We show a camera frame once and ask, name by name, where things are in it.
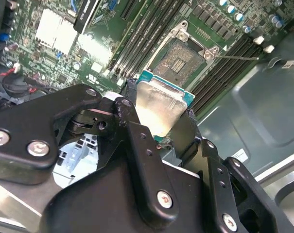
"label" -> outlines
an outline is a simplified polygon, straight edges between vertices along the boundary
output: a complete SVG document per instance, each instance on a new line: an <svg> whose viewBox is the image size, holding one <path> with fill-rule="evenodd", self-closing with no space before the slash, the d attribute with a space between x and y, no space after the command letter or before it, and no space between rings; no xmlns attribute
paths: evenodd
<svg viewBox="0 0 294 233"><path fill-rule="evenodd" d="M232 157L238 159L241 163L245 162L248 159L248 156L243 148L236 152L234 155L232 155Z"/></svg>

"ram slot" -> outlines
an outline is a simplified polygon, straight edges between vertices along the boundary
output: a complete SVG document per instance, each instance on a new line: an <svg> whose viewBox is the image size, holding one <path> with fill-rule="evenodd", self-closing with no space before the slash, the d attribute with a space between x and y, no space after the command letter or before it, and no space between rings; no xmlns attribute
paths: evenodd
<svg viewBox="0 0 294 233"><path fill-rule="evenodd" d="M164 4L163 1L155 0L154 9L158 9L158 7L162 4ZM118 59L112 64L113 69L121 70L121 68L124 66L125 61L131 56L133 50L137 48L137 42L139 40L139 37L141 36L142 32L148 27L150 21L152 20L155 14L156 11L147 11L147 13L144 15L144 17L138 24L137 29L131 35L130 39L127 41Z"/></svg>
<svg viewBox="0 0 294 233"><path fill-rule="evenodd" d="M144 29L140 31L138 39L133 46L133 49L129 52L127 58L123 60L123 63L120 66L121 74L123 74L124 71L127 69L128 64L131 64L133 62L133 59L141 52L141 50L143 50L146 40L148 40L150 35L152 35L152 33L156 30L157 25L163 18L164 14L161 14L161 12L167 12L173 0L165 0L161 2L162 3L160 4L160 6L158 8L155 8L156 10L153 11L152 16L149 17L149 20L145 24Z"/></svg>
<svg viewBox="0 0 294 233"><path fill-rule="evenodd" d="M143 64L145 58L152 51L157 42L161 39L165 31L167 30L168 25L184 3L184 0L174 0L173 4L170 8L168 8L165 13L163 13L163 17L156 24L155 30L149 34L151 37L145 39L144 44L142 46L142 50L135 54L135 56L131 59L131 63L126 66L126 70L124 72L124 77L132 77Z"/></svg>
<svg viewBox="0 0 294 233"><path fill-rule="evenodd" d="M243 36L226 55L242 57L258 57L262 49L255 45L248 36ZM196 96L192 109L200 114L219 94L228 89L230 84L252 63L247 60L222 59L194 88Z"/></svg>

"red wire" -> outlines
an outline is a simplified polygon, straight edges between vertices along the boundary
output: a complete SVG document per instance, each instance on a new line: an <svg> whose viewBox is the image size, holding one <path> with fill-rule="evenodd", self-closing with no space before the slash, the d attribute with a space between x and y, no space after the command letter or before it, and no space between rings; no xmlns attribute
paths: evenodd
<svg viewBox="0 0 294 233"><path fill-rule="evenodd" d="M6 76L6 75L8 75L8 74L14 72L14 70L15 70L15 69L12 68L12 69L9 69L7 72L0 73L0 77L1 77L1 76Z"/></svg>
<svg viewBox="0 0 294 233"><path fill-rule="evenodd" d="M34 93L34 92L36 92L36 88L33 88L33 89L30 88L30 89L29 89L29 93Z"/></svg>
<svg viewBox="0 0 294 233"><path fill-rule="evenodd" d="M9 69L7 72L0 73L0 77L1 77L1 76L6 76L6 75L8 75L8 74L14 72L14 70L15 70L15 69L12 68L12 69ZM31 94L31 93L34 93L34 92L36 92L36 91L37 91L36 88L30 88L30 89L29 89L29 93L30 93L30 94Z"/></svg>

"motherboard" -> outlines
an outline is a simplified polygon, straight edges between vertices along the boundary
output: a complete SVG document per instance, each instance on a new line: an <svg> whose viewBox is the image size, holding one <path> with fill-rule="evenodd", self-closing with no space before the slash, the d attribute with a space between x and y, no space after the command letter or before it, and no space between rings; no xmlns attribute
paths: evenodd
<svg viewBox="0 0 294 233"><path fill-rule="evenodd" d="M148 70L195 94L196 114L294 30L294 0L19 0L15 14L2 62L28 79L119 92Z"/></svg>

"heatsink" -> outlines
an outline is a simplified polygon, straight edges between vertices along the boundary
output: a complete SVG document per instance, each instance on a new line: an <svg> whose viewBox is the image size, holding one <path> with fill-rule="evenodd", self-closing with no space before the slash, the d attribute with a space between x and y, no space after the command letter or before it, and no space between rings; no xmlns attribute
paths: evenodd
<svg viewBox="0 0 294 233"><path fill-rule="evenodd" d="M72 23L50 9L43 11L35 35L42 45L68 55L76 36Z"/></svg>

